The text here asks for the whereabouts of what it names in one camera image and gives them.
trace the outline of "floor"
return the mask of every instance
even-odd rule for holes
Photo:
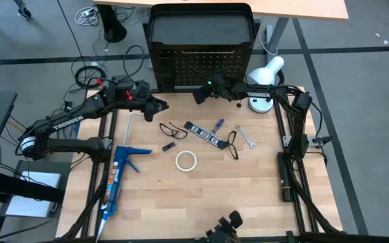
[[[92,5],[92,1],[60,1],[82,54],[94,56],[93,43],[99,37],[101,25],[86,27],[74,23],[74,14],[81,7]],[[17,92],[12,115],[28,125],[61,106],[63,95],[74,80],[70,66],[79,54],[56,1],[25,2],[33,15],[30,21],[17,15],[13,1],[0,1],[0,90]],[[321,135],[338,138],[325,150],[344,230],[355,234],[367,228],[371,235],[389,236],[389,0],[349,0],[346,6],[350,17],[347,22],[290,20],[279,44],[279,54],[285,60],[286,83],[304,86],[315,103],[320,104],[325,117]],[[144,9],[136,9],[124,23],[128,36],[120,43],[110,44],[106,51],[106,42],[98,40],[94,45],[97,55],[123,55],[133,44],[148,53],[141,26],[147,14]],[[264,17],[261,29],[266,24],[274,25],[276,20]],[[128,69],[136,69],[139,62],[127,61]],[[265,56],[252,55],[248,71],[263,65]],[[73,70],[81,66],[82,62],[76,62]],[[123,72],[121,58],[107,61],[105,66],[109,75]],[[145,79],[155,87],[147,62],[135,78]],[[82,94],[69,94],[68,99],[79,104]],[[319,123],[319,116],[312,112]],[[12,127],[8,129],[13,136],[20,135]],[[3,136],[9,138],[6,130]],[[2,161],[15,167],[22,158],[13,154],[11,144],[4,140],[0,143]],[[54,155],[46,159],[63,161]],[[12,217],[6,220],[1,234],[44,221]],[[5,241],[51,240],[56,227],[57,219]]]

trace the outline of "wooden tabletop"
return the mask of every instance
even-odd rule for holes
[[[253,14],[289,18],[347,20],[344,0],[93,0],[94,4],[151,7],[160,3],[247,3]]]
[[[247,100],[237,108],[236,102],[224,99],[207,99],[197,105],[187,93],[155,96],[167,101],[170,108],[156,114],[153,122],[142,121],[138,116],[132,118],[127,145],[153,152],[130,156],[140,173],[128,166],[125,168],[118,211],[108,220],[101,239],[199,238],[214,228],[220,217],[227,217],[233,210],[240,212],[244,221],[238,228],[240,237],[285,236],[288,230],[298,234],[293,203],[282,202],[280,194],[276,157],[282,145],[274,110],[266,114],[254,113],[248,108]],[[128,111],[118,111],[114,144],[122,144],[129,115]],[[227,140],[238,124],[257,144],[255,149],[250,149],[237,133],[234,144],[240,159],[236,161],[228,149],[219,150],[205,144],[192,133],[176,140],[159,129],[160,122],[172,122],[183,129],[190,121],[212,130],[221,118],[225,122],[217,133],[219,138]],[[99,119],[82,121],[78,138],[97,136],[99,122]],[[315,134],[310,113],[306,133]],[[176,146],[164,153],[161,147],[170,142],[175,142]],[[191,172],[182,172],[175,166],[176,155],[184,150],[197,156],[197,166]],[[182,158],[182,163],[189,162],[185,159]],[[304,163],[313,202],[334,227],[341,229],[322,156],[307,154]],[[91,167],[92,163],[85,161],[69,176],[57,236],[70,228],[85,206]],[[304,203],[301,204],[307,216]],[[96,212],[91,215],[92,229]],[[308,217],[305,219],[308,228]]]

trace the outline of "eyeglasses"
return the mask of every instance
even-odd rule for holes
[[[159,126],[160,126],[160,129],[161,131],[168,135],[168,136],[171,136],[171,137],[174,137],[176,139],[183,139],[187,136],[188,132],[184,131],[183,129],[180,129],[180,128],[177,128],[175,127],[172,123],[169,122],[169,124],[171,124],[174,128],[176,128],[177,130],[175,129],[171,129],[169,127],[167,127],[165,124],[163,123],[160,123]]]
[[[236,131],[231,131],[229,133],[228,140],[226,141],[226,147],[229,147],[230,154],[233,156],[233,158],[238,159],[238,152],[236,151],[236,148],[234,146],[235,137]]]

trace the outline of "wrench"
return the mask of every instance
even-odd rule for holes
[[[245,138],[245,140],[249,143],[250,149],[254,149],[256,144],[252,142],[249,137],[241,130],[241,127],[239,125],[236,125],[235,128],[240,131],[241,135]]]

